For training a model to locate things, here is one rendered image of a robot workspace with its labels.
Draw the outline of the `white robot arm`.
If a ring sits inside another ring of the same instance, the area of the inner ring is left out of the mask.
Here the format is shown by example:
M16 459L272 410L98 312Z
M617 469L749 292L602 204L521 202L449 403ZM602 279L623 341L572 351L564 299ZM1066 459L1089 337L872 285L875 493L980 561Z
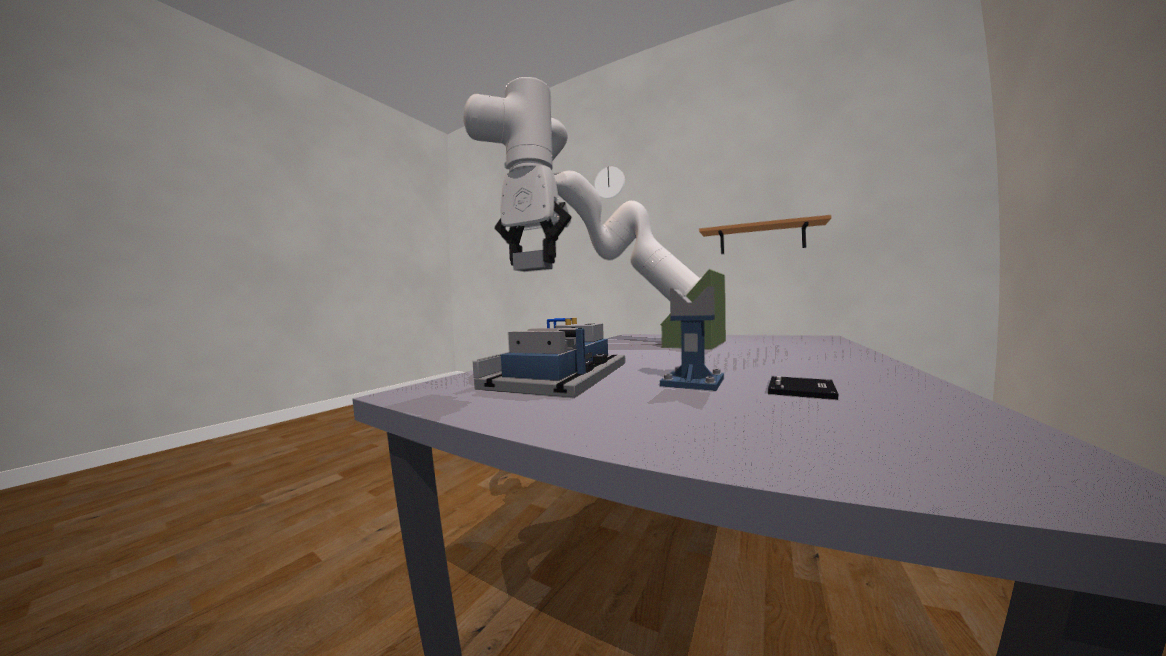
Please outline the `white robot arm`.
M505 98L470 96L464 108L468 135L477 141L506 146L506 169L520 163L538 163L553 169L553 160L564 148L567 131L552 118L552 93L545 82L517 78L506 86ZM559 196L586 225L597 254L605 260L621 255L635 239L631 264L670 301L670 288L684 296L698 282L691 270L656 242L649 216L638 202L625 202L607 221L600 224L600 196L580 174L554 172Z

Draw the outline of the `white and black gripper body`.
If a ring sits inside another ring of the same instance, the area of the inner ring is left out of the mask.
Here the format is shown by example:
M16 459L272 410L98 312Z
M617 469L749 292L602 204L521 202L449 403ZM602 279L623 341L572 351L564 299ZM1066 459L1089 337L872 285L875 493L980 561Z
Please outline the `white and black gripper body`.
M538 163L512 165L503 182L503 226L538 230L542 228L538 227L540 223L550 218L554 225L559 223L554 202L559 204L559 191L549 167Z

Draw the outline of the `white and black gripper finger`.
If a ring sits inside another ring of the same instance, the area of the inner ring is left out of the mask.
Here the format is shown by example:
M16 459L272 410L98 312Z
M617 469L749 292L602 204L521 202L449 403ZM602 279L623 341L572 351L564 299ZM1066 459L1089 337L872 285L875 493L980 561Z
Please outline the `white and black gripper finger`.
M496 224L496 231L505 239L506 244L510 244L510 262L513 266L513 253L522 252L522 246L519 245L525 226L513 226L510 227L510 232L501 224L500 220Z
M571 220L571 216L566 212L556 202L554 202L554 211L560 216L559 223L553 226L552 218L549 221L545 220L541 227L545 232L543 239L543 260L547 263L555 263L556 258L556 241L559 235L564 230L566 225ZM550 227L549 227L550 226Z

